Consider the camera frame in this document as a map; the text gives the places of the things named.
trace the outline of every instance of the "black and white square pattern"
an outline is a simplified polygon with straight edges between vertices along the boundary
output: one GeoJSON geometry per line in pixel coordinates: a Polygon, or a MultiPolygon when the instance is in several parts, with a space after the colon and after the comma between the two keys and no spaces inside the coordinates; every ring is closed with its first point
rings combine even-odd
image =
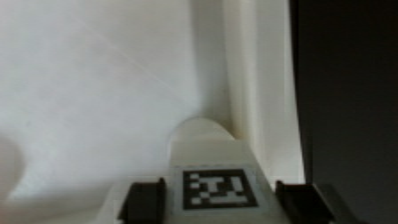
{"type": "Polygon", "coordinates": [[[183,209],[257,207],[243,169],[183,171],[183,209]]]}
{"type": "Polygon", "coordinates": [[[186,166],[174,168],[176,214],[264,212],[266,200],[248,166],[186,166]]]}

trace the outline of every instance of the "white backdrop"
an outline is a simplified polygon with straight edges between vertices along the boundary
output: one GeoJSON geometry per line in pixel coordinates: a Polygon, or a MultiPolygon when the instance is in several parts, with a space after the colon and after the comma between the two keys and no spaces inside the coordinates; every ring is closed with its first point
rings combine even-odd
{"type": "Polygon", "coordinates": [[[12,224],[161,175],[179,122],[227,127],[222,1],[0,0],[0,195],[12,224]]]}

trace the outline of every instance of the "white curved surface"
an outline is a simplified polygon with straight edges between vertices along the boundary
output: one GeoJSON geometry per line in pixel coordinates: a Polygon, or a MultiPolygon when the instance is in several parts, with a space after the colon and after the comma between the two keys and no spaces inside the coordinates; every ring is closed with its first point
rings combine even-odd
{"type": "Polygon", "coordinates": [[[25,224],[99,206],[117,178],[165,173],[184,119],[229,123],[222,4],[0,2],[0,146],[23,158],[7,168],[0,148],[0,191],[25,224]]]}

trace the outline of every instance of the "white wall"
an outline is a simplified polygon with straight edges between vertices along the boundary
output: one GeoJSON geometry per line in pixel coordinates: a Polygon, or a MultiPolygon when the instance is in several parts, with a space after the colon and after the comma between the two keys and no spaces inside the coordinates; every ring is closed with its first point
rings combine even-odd
{"type": "Polygon", "coordinates": [[[286,0],[224,0],[236,136],[272,184],[303,181],[286,0]]]}
{"type": "Polygon", "coordinates": [[[186,118],[231,126],[222,1],[0,5],[0,195],[17,224],[97,205],[117,178],[165,173],[186,118]]]}

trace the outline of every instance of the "white panel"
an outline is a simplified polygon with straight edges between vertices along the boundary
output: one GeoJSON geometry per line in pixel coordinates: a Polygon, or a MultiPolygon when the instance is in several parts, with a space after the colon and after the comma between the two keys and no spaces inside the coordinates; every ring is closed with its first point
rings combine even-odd
{"type": "Polygon", "coordinates": [[[224,9],[234,133],[270,181],[302,181],[287,1],[224,0],[224,9]]]}

